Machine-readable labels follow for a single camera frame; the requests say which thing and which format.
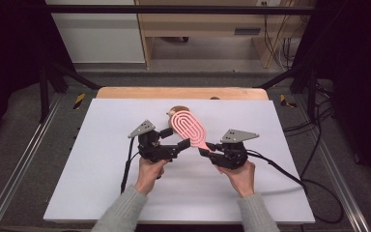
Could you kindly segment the person's left hand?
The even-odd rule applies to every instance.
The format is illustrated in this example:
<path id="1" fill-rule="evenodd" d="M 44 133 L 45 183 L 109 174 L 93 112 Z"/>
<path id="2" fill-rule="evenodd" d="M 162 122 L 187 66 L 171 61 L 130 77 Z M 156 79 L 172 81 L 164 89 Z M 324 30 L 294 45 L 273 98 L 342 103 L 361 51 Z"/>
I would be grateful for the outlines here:
<path id="1" fill-rule="evenodd" d="M 143 195 L 148 195 L 154 188 L 155 181 L 164 173 L 164 166 L 168 163 L 163 159 L 151 162 L 141 158 L 139 160 L 139 172 L 134 188 Z"/>

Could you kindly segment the white board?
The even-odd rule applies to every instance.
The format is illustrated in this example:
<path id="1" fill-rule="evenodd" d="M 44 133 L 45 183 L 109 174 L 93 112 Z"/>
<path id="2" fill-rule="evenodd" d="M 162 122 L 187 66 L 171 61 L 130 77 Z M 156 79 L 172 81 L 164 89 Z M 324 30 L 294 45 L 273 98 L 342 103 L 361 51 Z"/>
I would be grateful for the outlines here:
<path id="1" fill-rule="evenodd" d="M 315 218 L 272 101 L 184 100 L 204 125 L 211 143 L 230 129 L 259 134 L 245 147 L 260 153 L 254 161 L 255 190 L 279 223 L 312 223 Z M 138 164 L 126 166 L 128 135 L 143 121 L 161 131 L 176 100 L 94 99 L 54 190 L 44 219 L 95 221 L 119 196 L 121 185 L 133 185 Z M 165 167 L 142 210 L 143 223 L 238 223 L 238 194 L 211 162 L 188 148 Z"/>

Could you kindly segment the yellow black striped tape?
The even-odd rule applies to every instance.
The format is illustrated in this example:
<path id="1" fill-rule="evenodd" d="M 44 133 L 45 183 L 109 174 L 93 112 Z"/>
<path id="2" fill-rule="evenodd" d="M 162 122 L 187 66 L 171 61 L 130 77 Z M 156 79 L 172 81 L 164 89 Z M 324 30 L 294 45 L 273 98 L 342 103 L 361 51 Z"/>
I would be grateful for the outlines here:
<path id="1" fill-rule="evenodd" d="M 82 104 L 84 98 L 85 98 L 85 94 L 84 93 L 79 94 L 77 96 L 76 100 L 75 100 L 75 103 L 73 105 L 73 109 L 78 109 L 80 107 L 80 105 Z"/>
<path id="2" fill-rule="evenodd" d="M 285 95 L 280 95 L 280 105 L 282 106 L 288 106 L 288 107 L 291 107 L 291 108 L 295 108 L 295 107 L 298 107 L 295 103 L 293 102 L 287 102 L 286 98 L 285 98 Z"/>

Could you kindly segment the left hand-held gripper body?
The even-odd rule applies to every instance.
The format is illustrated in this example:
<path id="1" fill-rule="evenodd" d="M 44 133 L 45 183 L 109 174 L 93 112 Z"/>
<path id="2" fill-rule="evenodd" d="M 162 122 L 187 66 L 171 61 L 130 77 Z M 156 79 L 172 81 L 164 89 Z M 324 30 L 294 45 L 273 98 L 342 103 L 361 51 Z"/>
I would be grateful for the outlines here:
<path id="1" fill-rule="evenodd" d="M 134 138 L 138 138 L 138 154 L 145 160 L 151 162 L 158 162 L 160 160 L 176 159 L 179 151 L 175 150 L 176 145 L 161 145 L 159 131 L 156 131 L 156 126 L 149 120 L 145 120 L 134 131 L 132 131 L 128 138 L 130 138 L 130 145 L 128 150 L 128 161 L 132 161 L 132 145 Z"/>

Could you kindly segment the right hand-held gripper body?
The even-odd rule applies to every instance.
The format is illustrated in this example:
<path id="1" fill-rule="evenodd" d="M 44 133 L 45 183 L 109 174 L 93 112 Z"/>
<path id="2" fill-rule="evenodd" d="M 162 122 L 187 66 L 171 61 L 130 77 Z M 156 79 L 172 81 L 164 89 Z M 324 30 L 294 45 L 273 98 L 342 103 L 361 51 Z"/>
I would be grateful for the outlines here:
<path id="1" fill-rule="evenodd" d="M 220 139 L 222 151 L 211 151 L 212 164 L 227 169 L 237 169 L 247 161 L 248 154 L 243 143 L 246 140 L 258 138 L 259 134 L 243 130 L 228 130 Z"/>

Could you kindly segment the light wooden desk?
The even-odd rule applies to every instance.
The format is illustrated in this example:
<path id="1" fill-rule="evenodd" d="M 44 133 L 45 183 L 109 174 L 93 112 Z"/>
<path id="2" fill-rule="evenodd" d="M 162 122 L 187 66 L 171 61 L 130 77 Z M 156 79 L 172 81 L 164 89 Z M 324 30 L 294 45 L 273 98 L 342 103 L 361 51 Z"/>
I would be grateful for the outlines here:
<path id="1" fill-rule="evenodd" d="M 313 7 L 316 0 L 133 0 L 137 6 Z M 146 59 L 149 42 L 158 37 L 248 37 L 265 69 L 275 62 L 284 38 L 300 38 L 306 15 L 140 14 Z"/>

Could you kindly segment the aluminium rail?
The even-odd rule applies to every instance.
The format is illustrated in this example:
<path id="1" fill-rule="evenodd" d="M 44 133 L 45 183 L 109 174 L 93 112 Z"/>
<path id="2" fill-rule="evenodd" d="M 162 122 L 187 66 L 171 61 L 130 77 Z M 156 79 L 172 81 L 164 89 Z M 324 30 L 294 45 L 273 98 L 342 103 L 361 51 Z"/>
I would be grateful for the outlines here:
<path id="1" fill-rule="evenodd" d="M 40 145 L 45 137 L 45 134 L 50 127 L 54 116 L 56 115 L 59 105 L 64 98 L 61 94 L 55 94 L 49 106 L 49 111 L 46 118 L 39 123 L 22 156 L 20 157 L 14 171 L 0 193 L 0 221 L 6 213 L 14 194 L 16 193 L 24 174 L 26 173 L 31 161 L 37 153 Z"/>
<path id="2" fill-rule="evenodd" d="M 342 204 L 348 221 L 355 232 L 371 232 L 368 223 L 361 212 L 349 186 L 347 185 L 342 173 L 332 158 L 322 132 L 319 129 L 313 131 L 313 136 L 317 142 L 317 150 L 324 167 L 328 173 L 329 179 L 335 189 L 335 192 Z"/>

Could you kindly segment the person's right hand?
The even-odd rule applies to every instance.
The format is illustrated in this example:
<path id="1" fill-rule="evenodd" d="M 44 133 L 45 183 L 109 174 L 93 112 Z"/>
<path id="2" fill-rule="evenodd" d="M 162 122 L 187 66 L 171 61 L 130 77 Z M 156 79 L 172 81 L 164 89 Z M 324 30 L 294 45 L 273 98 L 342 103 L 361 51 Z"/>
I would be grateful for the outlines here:
<path id="1" fill-rule="evenodd" d="M 249 160 L 243 166 L 234 170 L 225 167 L 219 167 L 217 170 L 220 174 L 225 174 L 228 177 L 232 187 L 240 197 L 247 197 L 255 193 L 255 165 Z"/>

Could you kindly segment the white cabinet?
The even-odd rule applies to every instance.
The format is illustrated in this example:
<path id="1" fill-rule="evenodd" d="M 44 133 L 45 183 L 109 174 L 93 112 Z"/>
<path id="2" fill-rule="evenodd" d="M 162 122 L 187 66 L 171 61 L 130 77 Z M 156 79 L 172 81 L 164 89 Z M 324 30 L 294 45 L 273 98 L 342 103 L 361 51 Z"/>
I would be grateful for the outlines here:
<path id="1" fill-rule="evenodd" d="M 75 64 L 144 63 L 136 14 L 53 14 Z"/>

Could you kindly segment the black curtain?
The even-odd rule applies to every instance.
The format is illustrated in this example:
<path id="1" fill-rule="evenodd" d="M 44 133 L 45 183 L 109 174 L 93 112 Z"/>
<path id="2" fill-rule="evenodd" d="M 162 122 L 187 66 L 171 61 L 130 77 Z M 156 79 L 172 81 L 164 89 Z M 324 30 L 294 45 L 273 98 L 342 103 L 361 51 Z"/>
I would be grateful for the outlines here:
<path id="1" fill-rule="evenodd" d="M 314 71 L 333 83 L 333 102 L 357 154 L 371 167 L 371 0 L 316 0 L 317 9 L 332 14 L 310 17 L 296 60 L 322 31 Z"/>
<path id="2" fill-rule="evenodd" d="M 74 69 L 52 14 L 24 10 L 29 5 L 45 5 L 45 0 L 0 0 L 0 122 L 8 109 L 11 94 L 39 81 L 39 64 L 23 40 L 25 29 L 11 13 L 19 13 L 33 38 L 54 61 Z"/>

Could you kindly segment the pink hairbrush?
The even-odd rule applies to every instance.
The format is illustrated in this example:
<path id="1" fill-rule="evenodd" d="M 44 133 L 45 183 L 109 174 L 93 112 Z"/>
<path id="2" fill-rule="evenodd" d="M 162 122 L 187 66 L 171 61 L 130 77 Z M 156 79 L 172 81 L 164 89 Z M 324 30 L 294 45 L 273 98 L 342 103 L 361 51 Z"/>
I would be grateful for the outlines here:
<path id="1" fill-rule="evenodd" d="M 170 123 L 182 139 L 190 140 L 191 147 L 210 151 L 206 144 L 206 130 L 190 111 L 181 110 L 174 113 L 170 118 Z"/>

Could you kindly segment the wooden table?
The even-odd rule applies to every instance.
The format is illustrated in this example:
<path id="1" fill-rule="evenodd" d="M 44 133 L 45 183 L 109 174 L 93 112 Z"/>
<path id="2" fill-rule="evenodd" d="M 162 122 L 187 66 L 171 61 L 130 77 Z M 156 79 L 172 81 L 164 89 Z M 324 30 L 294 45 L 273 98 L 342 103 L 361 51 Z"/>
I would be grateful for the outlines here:
<path id="1" fill-rule="evenodd" d="M 264 89 L 240 87 L 102 87 L 97 99 L 191 99 L 267 101 Z"/>

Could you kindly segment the black metal stand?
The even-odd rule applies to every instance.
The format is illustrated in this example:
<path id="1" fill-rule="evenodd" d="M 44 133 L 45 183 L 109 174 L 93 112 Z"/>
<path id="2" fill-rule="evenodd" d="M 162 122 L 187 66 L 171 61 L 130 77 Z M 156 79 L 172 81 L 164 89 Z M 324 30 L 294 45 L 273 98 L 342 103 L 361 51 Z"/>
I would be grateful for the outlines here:
<path id="1" fill-rule="evenodd" d="M 68 76 L 75 81 L 87 86 L 93 90 L 99 90 L 100 85 L 86 79 L 78 74 L 76 71 L 69 69 L 59 63 L 46 63 L 39 72 L 40 92 L 41 92 L 41 119 L 42 123 L 49 115 L 49 97 L 48 84 L 51 84 L 56 93 L 66 93 L 69 85 L 66 83 L 64 77 Z"/>
<path id="2" fill-rule="evenodd" d="M 267 90 L 277 83 L 292 77 L 294 80 L 290 86 L 293 94 L 301 94 L 307 89 L 306 115 L 312 123 L 316 122 L 315 100 L 317 92 L 317 77 L 313 70 L 313 65 L 307 62 L 300 62 L 294 65 L 290 70 L 283 72 L 277 77 L 258 85 L 258 88 Z"/>

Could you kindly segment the brown cup with small figure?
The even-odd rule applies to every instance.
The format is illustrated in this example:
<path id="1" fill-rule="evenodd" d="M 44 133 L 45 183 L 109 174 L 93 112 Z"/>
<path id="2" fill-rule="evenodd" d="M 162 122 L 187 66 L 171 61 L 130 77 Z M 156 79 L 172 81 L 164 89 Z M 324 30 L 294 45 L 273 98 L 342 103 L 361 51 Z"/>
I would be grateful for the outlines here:
<path id="1" fill-rule="evenodd" d="M 189 108 L 186 107 L 186 106 L 183 106 L 183 105 L 176 105 L 176 106 L 171 107 L 171 108 L 169 109 L 169 111 L 166 113 L 167 116 L 168 116 L 168 118 L 169 118 L 169 119 L 168 119 L 168 126 L 169 126 L 169 127 L 172 127 L 172 125 L 171 125 L 171 118 L 172 118 L 172 116 L 173 116 L 175 113 L 179 112 L 179 111 L 189 111 Z"/>

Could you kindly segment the black horizontal bar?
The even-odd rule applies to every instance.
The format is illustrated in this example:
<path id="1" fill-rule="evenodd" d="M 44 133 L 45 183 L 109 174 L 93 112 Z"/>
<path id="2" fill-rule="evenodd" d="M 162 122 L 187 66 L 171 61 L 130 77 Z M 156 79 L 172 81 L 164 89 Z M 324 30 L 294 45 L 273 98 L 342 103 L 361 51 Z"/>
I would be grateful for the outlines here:
<path id="1" fill-rule="evenodd" d="M 130 6 L 130 5 L 47 5 L 58 14 L 191 14 L 191 15 L 313 15 L 312 7 L 221 7 L 221 6 Z"/>

